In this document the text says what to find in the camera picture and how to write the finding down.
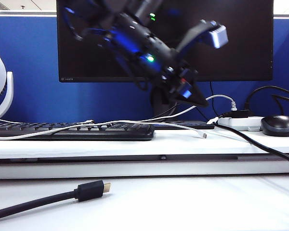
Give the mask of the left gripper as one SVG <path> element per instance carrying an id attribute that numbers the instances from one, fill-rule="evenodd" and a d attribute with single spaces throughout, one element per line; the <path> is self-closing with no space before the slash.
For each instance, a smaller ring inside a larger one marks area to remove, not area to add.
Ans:
<path id="1" fill-rule="evenodd" d="M 177 66 L 159 64 L 160 87 L 165 96 L 178 103 L 207 107 L 208 102 L 195 81 L 198 71 L 183 63 Z"/>

